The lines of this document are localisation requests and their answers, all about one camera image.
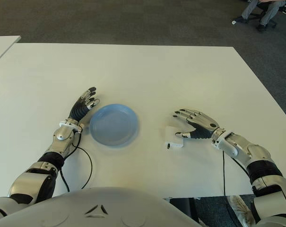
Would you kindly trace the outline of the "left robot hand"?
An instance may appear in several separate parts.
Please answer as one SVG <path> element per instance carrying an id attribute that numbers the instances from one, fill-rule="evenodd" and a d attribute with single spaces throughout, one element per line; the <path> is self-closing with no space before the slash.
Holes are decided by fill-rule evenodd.
<path id="1" fill-rule="evenodd" d="M 87 89 L 73 105 L 68 118 L 80 122 L 87 113 L 99 104 L 100 100 L 95 98 L 96 87 Z"/>

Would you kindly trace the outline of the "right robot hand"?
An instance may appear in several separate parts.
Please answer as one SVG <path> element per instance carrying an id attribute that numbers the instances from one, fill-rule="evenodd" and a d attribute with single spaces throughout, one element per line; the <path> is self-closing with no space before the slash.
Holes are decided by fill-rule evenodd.
<path id="1" fill-rule="evenodd" d="M 175 136 L 182 139 L 212 139 L 214 142 L 226 132 L 219 124 L 198 110 L 180 109 L 173 114 L 174 118 L 185 121 L 194 129 L 189 132 L 176 132 Z"/>

